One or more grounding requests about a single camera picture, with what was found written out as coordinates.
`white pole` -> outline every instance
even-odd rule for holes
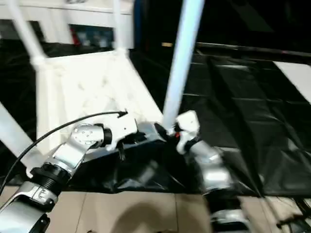
[[[178,115],[204,2],[205,0],[184,0],[183,2],[163,110],[162,124],[166,129],[175,123]]]
[[[121,6],[120,6],[121,0],[113,0],[113,17],[115,21],[114,26],[114,38],[115,38],[115,45],[114,49],[118,51],[125,52],[125,46],[124,46],[124,39],[122,36],[122,30],[121,30]]]
[[[30,55],[31,63],[37,65],[46,57],[30,24],[23,18],[22,12],[16,0],[6,0],[9,11],[13,17],[13,23],[18,35],[22,39],[27,52]]]
[[[30,144],[32,144],[32,140],[5,109],[1,102],[0,140],[16,157],[18,157]],[[30,169],[33,167],[40,167],[43,164],[43,161],[44,157],[36,147],[34,147],[21,160],[21,162]]]

